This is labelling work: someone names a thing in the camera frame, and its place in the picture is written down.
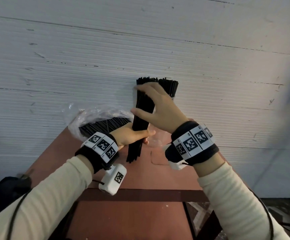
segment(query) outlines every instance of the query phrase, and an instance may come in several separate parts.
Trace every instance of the person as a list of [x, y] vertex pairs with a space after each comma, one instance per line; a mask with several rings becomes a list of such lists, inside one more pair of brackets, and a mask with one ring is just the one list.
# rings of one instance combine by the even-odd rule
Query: person
[[[148, 121], [155, 127], [171, 134], [188, 121], [187, 117], [174, 104], [170, 96], [158, 83], [137, 86], [155, 103], [155, 113], [147, 113], [133, 108], [131, 112]], [[155, 132], [149, 130], [133, 131], [131, 123], [115, 131], [118, 148], [129, 145]], [[243, 183], [232, 167], [220, 153], [208, 160], [193, 165], [198, 182], [208, 197], [220, 225], [229, 240], [271, 238], [270, 221], [262, 203]], [[52, 173], [27, 195], [13, 226], [11, 239], [47, 239], [80, 194], [92, 181], [94, 168], [83, 155], [77, 155]], [[20, 199], [0, 212], [0, 240], [6, 239], [11, 216]], [[271, 217], [275, 240], [290, 239], [283, 228]]]

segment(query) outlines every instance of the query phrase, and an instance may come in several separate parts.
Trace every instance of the table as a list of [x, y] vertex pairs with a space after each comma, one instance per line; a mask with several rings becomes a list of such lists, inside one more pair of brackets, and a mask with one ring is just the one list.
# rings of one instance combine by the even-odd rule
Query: table
[[[68, 128], [64, 129], [28, 169], [32, 186], [74, 156], [81, 144]], [[171, 169], [161, 148], [143, 145], [141, 156], [132, 163], [126, 162], [127, 153], [128, 147], [120, 150], [116, 161], [127, 169], [117, 194], [105, 194], [98, 189], [98, 183], [92, 182], [50, 239], [65, 235], [74, 240], [88, 236], [92, 239], [193, 238], [183, 202], [208, 201], [194, 169]], [[93, 179], [101, 180], [103, 174], [101, 170]]]

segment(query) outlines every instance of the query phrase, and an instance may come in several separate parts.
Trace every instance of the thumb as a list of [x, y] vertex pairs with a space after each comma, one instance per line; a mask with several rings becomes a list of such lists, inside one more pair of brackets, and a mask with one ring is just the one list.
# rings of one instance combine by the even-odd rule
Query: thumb
[[146, 111], [143, 111], [142, 109], [138, 108], [132, 108], [131, 112], [133, 115], [138, 116], [139, 118], [146, 120], [147, 122], [151, 123], [154, 115], [152, 113], [148, 113]]
[[154, 130], [139, 130], [139, 131], [135, 131], [135, 139], [136, 140], [140, 140], [140, 139], [143, 139], [143, 138], [146, 138], [146, 137], [150, 137], [150, 136], [153, 136], [155, 135], [156, 131]]

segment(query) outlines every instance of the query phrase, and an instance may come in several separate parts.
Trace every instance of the sleeve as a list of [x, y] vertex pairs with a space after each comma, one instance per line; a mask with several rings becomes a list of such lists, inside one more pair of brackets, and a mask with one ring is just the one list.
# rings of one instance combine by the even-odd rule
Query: sleeve
[[[270, 239], [269, 219], [262, 204], [227, 162], [198, 182], [229, 240]], [[271, 219], [274, 240], [290, 239], [272, 216]]]
[[[11, 239], [48, 239], [75, 200], [92, 181], [87, 166], [72, 157], [39, 185], [21, 204]], [[5, 240], [11, 216], [21, 198], [0, 212], [0, 240]]]

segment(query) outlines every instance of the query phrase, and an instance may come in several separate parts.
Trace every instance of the person's right hand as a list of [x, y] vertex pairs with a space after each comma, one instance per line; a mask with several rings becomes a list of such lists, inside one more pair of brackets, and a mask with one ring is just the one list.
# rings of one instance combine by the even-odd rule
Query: person's right hand
[[131, 112], [134, 115], [171, 134], [180, 125], [188, 121], [187, 117], [174, 104], [172, 98], [157, 82], [138, 85], [136, 89], [146, 93], [153, 100], [156, 111], [148, 113], [142, 109], [132, 108]]

